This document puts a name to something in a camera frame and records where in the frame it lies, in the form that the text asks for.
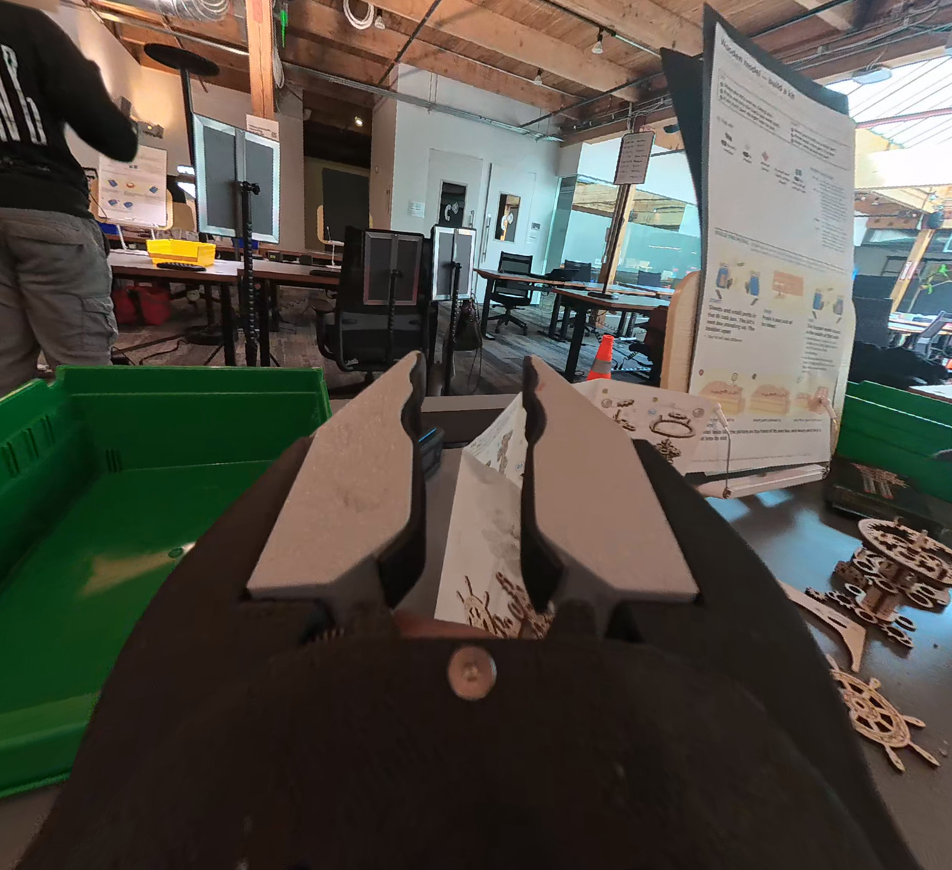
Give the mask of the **paper instruction leaflet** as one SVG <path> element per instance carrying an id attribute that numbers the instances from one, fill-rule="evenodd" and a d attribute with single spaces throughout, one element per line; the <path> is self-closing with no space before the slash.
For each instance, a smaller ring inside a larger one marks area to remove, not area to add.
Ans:
<path id="1" fill-rule="evenodd" d="M 725 432 L 713 400 L 596 378 L 574 386 L 632 439 L 644 439 L 684 474 L 709 430 Z M 451 507 L 435 619 L 496 638 L 544 638 L 554 610 L 536 611 L 520 567 L 521 495 L 527 413 L 516 395 L 462 452 Z"/>

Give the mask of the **green plastic bin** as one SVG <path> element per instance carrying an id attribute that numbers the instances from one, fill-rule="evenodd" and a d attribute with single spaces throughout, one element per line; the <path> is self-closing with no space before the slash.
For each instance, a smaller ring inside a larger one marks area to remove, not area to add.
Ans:
<path id="1" fill-rule="evenodd" d="M 318 368 L 65 366 L 2 399 L 2 798 L 65 781 L 157 589 L 329 418 Z"/>
<path id="2" fill-rule="evenodd" d="M 896 474 L 920 492 L 950 501 L 951 405 L 871 381 L 849 382 L 837 454 Z"/>

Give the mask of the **jagged wooden sheet strip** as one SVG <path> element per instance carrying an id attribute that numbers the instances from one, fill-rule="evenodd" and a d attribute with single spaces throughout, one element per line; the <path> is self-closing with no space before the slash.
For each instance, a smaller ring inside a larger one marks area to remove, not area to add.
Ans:
<path id="1" fill-rule="evenodd" d="M 837 633 L 849 654 L 851 671 L 858 673 L 861 670 L 865 647 L 864 627 L 846 618 L 831 606 L 810 597 L 804 591 L 783 581 L 779 582 L 779 586 L 790 601 Z"/>

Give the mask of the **office desk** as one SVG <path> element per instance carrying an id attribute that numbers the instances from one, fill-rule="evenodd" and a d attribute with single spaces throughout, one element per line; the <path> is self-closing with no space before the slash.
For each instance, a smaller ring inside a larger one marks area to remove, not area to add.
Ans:
<path id="1" fill-rule="evenodd" d="M 581 351 L 587 317 L 589 313 L 595 311 L 617 311 L 622 313 L 640 313 L 649 312 L 656 307 L 666 307 L 670 305 L 673 299 L 674 290 L 665 288 L 628 288 L 625 286 L 614 286 L 604 288 L 599 285 L 597 289 L 590 283 L 577 281 L 557 281 L 546 277 L 537 277 L 530 275 L 528 278 L 514 276 L 511 274 L 500 274 L 496 270 L 477 268 L 476 275 L 482 277 L 486 284 L 494 278 L 530 281 L 534 291 L 543 287 L 552 288 L 554 294 L 563 301 L 566 309 L 574 313 L 572 321 L 572 333 L 569 342 L 568 354 L 565 362 L 563 374 L 570 382 L 577 380 L 580 374 L 577 372 L 578 358 Z M 482 337 L 485 340 L 492 340 L 494 337 L 484 329 L 484 297 L 482 300 L 482 315 L 480 328 Z"/>
<path id="2" fill-rule="evenodd" d="M 229 367 L 236 366 L 234 339 L 234 305 L 232 294 L 242 281 L 244 266 L 236 260 L 216 260 L 210 268 L 202 271 L 185 269 L 161 269 L 153 264 L 144 252 L 118 249 L 111 252 L 110 265 L 113 275 L 132 281 L 154 281 L 184 283 L 192 289 L 215 285 L 218 288 L 219 309 L 224 329 L 224 357 Z M 256 284 L 291 285 L 306 288 L 333 288 L 340 282 L 340 273 L 329 268 L 312 268 L 289 262 L 266 259 L 252 263 L 252 273 Z"/>

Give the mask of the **light panel on stand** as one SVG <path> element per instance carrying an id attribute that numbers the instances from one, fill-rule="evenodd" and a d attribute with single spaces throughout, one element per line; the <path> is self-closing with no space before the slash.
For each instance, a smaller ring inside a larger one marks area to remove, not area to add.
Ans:
<path id="1" fill-rule="evenodd" d="M 254 270 L 254 250 L 279 243 L 280 145 L 199 114 L 192 117 L 192 134 L 198 233 L 230 238 L 238 249 L 244 352 L 268 367 L 267 299 Z"/>
<path id="2" fill-rule="evenodd" d="M 432 241 L 423 235 L 367 230 L 363 236 L 363 314 L 385 367 L 426 348 L 432 267 Z"/>
<path id="3" fill-rule="evenodd" d="M 472 294 L 473 264 L 476 232 L 467 227 L 435 225 L 431 231 L 433 243 L 432 307 L 435 316 L 446 310 L 447 321 L 440 351 L 440 393 L 452 393 L 455 376 L 455 356 L 451 332 L 459 301 Z"/>

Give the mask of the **hanging sign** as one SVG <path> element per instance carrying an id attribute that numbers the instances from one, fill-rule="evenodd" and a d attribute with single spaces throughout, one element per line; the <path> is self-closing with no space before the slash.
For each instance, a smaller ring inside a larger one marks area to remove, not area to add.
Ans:
<path id="1" fill-rule="evenodd" d="M 621 138 L 614 186 L 641 186 L 647 178 L 655 142 L 652 130 L 629 131 Z"/>

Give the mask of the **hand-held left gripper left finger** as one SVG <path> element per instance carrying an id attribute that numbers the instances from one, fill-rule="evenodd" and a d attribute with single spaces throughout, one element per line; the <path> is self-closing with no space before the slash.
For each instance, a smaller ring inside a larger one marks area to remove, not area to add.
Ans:
<path id="1" fill-rule="evenodd" d="M 316 431 L 247 581 L 252 599 L 393 610 L 422 577 L 425 367 L 405 355 Z"/>

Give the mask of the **red bag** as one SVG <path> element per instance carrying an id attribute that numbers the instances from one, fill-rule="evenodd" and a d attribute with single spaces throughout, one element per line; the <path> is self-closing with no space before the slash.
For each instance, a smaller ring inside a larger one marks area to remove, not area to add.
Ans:
<path id="1" fill-rule="evenodd" d="M 165 284 L 119 284 L 112 291 L 118 325 L 159 326 L 172 316 L 170 288 Z"/>

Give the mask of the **dark handbag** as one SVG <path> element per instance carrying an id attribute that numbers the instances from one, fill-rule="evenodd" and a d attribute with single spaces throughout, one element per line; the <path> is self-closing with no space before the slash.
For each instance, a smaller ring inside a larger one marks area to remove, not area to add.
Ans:
<path id="1" fill-rule="evenodd" d="M 477 305 L 472 297 L 466 296 L 459 301 L 451 332 L 454 352 L 474 352 L 482 347 L 478 315 Z"/>

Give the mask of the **poster on stand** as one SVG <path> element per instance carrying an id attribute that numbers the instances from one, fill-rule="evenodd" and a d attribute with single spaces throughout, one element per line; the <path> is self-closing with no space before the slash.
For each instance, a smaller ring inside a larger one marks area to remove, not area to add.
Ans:
<path id="1" fill-rule="evenodd" d="M 142 145 L 132 162 L 99 155 L 94 211 L 102 221 L 165 230 L 172 221 L 168 191 L 168 153 Z"/>

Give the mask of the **black model kit box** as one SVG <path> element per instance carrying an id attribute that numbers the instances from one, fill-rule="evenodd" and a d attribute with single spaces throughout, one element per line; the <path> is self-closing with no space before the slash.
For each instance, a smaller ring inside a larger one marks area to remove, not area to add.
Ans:
<path id="1" fill-rule="evenodd" d="M 951 529 L 949 502 L 922 492 L 910 478 L 878 467 L 835 458 L 823 494 L 828 507 L 859 519 L 898 520 L 935 535 Z"/>

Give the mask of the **wooden gear model assembly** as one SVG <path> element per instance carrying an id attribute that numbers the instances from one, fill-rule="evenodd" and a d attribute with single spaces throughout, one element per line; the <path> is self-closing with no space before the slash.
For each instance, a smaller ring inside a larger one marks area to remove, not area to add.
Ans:
<path id="1" fill-rule="evenodd" d="M 913 605 L 934 612 L 949 605 L 950 548 L 898 521 L 862 519 L 859 531 L 862 544 L 834 569 L 835 587 L 827 592 L 807 588 L 804 594 L 912 649 L 916 626 L 899 609 Z"/>

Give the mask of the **yellow plastic bin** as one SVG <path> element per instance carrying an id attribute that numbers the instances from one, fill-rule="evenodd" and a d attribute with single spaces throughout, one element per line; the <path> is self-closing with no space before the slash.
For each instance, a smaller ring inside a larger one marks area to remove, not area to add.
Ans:
<path id="1" fill-rule="evenodd" d="M 184 239 L 151 239 L 146 242 L 149 259 L 159 268 L 208 270 L 216 261 L 214 244 Z"/>

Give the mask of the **printed task sheet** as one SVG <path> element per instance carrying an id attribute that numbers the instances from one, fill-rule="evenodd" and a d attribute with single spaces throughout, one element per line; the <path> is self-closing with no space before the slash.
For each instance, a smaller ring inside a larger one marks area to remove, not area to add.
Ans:
<path id="1" fill-rule="evenodd" d="M 720 404 L 731 470 L 825 462 L 855 337 L 854 122 L 843 94 L 717 13 L 708 136 L 708 265 L 688 391 Z M 693 471 L 724 471 L 709 430 Z"/>

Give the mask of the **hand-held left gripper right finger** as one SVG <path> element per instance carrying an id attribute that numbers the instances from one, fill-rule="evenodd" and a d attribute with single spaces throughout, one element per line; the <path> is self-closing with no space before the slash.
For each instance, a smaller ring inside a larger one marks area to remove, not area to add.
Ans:
<path id="1" fill-rule="evenodd" d="M 521 575 L 533 608 L 612 616 L 631 602 L 686 604 L 699 587 L 644 459 L 682 478 L 544 361 L 523 362 L 527 454 Z"/>

